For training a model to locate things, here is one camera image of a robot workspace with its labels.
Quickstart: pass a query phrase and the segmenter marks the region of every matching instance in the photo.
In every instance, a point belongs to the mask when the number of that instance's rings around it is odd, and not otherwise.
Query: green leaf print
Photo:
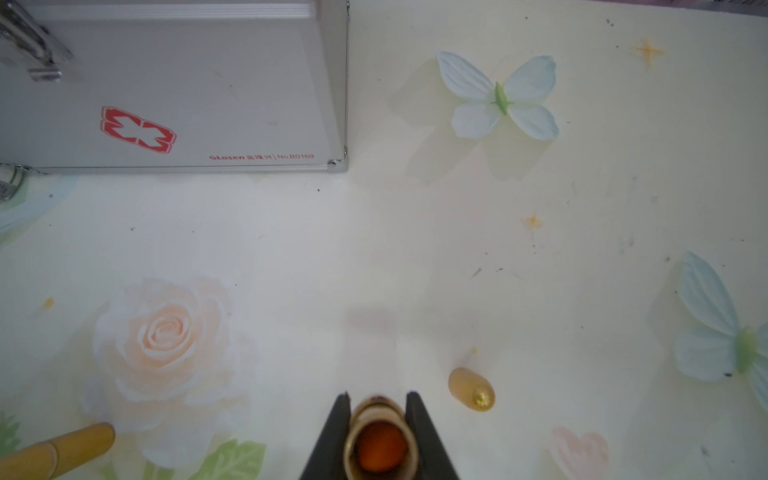
[[[205,458],[190,480],[254,480],[261,472],[266,445],[233,439]]]
[[[144,480],[170,480],[174,476],[174,470],[158,467],[147,460],[144,464]]]
[[[8,418],[0,412],[0,457],[13,453],[22,441],[16,437],[19,423],[13,423],[13,415]]]
[[[112,465],[112,462],[109,462],[108,464],[101,467],[99,473],[101,473],[101,476],[104,477],[104,480],[118,480],[118,474],[114,470],[114,465]]]

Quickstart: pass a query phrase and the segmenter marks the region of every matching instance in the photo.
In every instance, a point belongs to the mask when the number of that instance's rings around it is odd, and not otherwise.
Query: red cross logo
[[[168,127],[144,120],[116,107],[101,109],[101,131],[110,137],[136,144],[139,147],[166,154],[176,141],[176,134]]]

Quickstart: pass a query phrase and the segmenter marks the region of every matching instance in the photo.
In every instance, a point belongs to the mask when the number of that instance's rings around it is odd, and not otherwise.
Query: silver metal box
[[[2,0],[0,163],[346,169],[347,0]]]

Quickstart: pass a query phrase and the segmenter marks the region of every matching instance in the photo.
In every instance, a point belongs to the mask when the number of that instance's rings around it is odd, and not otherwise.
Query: orange star print
[[[645,63],[648,66],[648,68],[650,68],[651,65],[654,63],[654,55],[664,55],[664,50],[661,50],[660,48],[653,48],[650,46],[648,37],[643,38],[642,47],[632,47],[632,49],[637,50],[643,54],[643,57],[645,58]]]
[[[538,217],[536,217],[536,213],[533,214],[533,217],[528,217],[523,220],[523,223],[526,227],[532,232],[533,230],[536,230],[537,228],[541,228],[542,225],[544,225],[544,222],[542,222]]]

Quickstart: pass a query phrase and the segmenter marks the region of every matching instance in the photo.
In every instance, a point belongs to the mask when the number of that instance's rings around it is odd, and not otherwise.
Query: orange liquid
[[[357,462],[370,473],[393,470],[406,457],[408,445],[400,429],[389,422],[374,422],[357,437]]]

